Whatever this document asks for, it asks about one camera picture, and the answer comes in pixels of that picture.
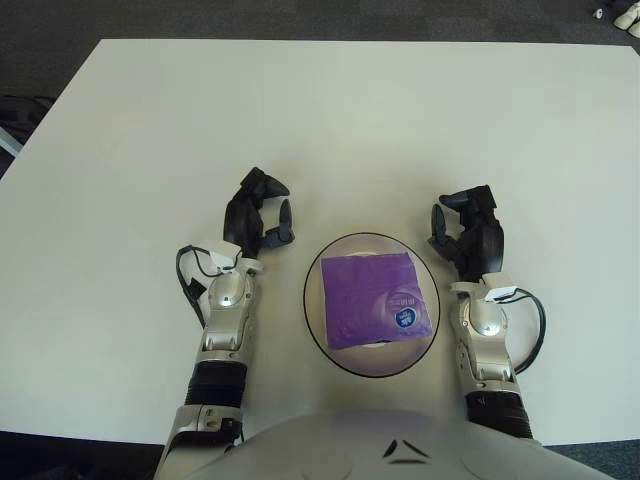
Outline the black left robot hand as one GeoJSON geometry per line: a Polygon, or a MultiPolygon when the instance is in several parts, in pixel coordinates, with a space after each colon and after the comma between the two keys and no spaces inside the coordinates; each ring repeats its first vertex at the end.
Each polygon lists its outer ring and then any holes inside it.
{"type": "Polygon", "coordinates": [[[294,239],[289,189],[277,179],[254,167],[240,183],[240,188],[228,202],[223,240],[241,248],[244,258],[257,259],[263,249],[291,244],[294,239]],[[279,223],[265,230],[260,210],[264,201],[283,197],[279,223]]]}

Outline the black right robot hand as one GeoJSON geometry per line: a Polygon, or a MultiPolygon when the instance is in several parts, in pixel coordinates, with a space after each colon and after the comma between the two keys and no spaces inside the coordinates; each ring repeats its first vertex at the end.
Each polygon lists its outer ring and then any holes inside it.
{"type": "Polygon", "coordinates": [[[495,203],[488,185],[441,195],[431,211],[430,246],[451,262],[463,282],[479,282],[484,274],[502,269],[504,231],[495,217],[495,203]],[[441,206],[459,214],[463,227],[457,238],[447,234],[441,206]]]}

